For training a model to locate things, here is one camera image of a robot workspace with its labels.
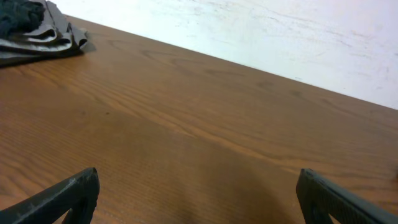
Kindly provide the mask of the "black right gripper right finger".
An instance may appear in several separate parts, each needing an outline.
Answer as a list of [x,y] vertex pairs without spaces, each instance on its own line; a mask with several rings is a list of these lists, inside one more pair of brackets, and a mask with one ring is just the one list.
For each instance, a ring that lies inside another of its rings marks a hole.
[[296,194],[306,224],[397,224],[397,216],[334,184],[311,169],[302,169]]

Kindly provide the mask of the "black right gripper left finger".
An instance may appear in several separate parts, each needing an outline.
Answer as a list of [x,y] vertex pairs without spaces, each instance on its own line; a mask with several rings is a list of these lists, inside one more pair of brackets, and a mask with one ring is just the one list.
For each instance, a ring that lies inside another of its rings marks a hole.
[[1,210],[1,223],[52,224],[65,215],[63,223],[89,224],[99,193],[97,170],[90,167]]

